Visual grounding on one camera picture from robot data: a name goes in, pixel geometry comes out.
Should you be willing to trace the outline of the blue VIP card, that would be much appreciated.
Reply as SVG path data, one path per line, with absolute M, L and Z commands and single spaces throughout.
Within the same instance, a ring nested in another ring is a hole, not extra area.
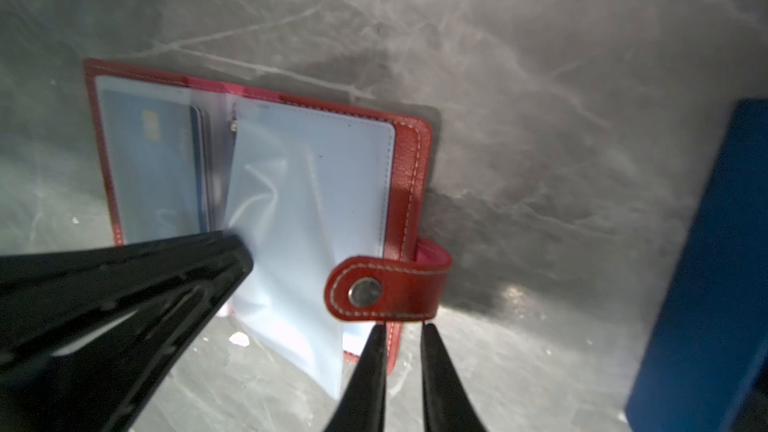
M 206 232 L 199 109 L 106 90 L 100 112 L 124 240 Z

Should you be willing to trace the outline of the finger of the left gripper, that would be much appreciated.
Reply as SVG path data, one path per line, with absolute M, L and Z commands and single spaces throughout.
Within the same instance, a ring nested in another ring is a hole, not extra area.
M 1 427 L 127 431 L 252 271 L 204 233 L 1 260 Z

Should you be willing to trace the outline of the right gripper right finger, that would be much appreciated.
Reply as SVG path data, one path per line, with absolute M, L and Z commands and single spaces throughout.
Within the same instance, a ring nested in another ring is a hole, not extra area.
M 435 324 L 422 325 L 420 347 L 424 430 L 486 432 Z

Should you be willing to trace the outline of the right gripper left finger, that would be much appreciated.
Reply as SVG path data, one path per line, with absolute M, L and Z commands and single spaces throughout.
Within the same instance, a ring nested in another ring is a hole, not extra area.
M 375 325 L 325 432 L 382 432 L 385 424 L 387 329 Z

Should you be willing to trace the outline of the red leather card holder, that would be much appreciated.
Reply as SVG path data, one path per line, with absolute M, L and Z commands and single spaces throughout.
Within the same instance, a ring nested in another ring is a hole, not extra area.
M 419 235 L 432 130 L 419 118 L 88 59 L 84 73 L 113 237 L 124 240 L 100 112 L 104 91 L 201 112 L 208 230 L 238 236 L 252 271 L 218 311 L 338 397 L 342 364 L 387 329 L 433 318 L 450 255 Z

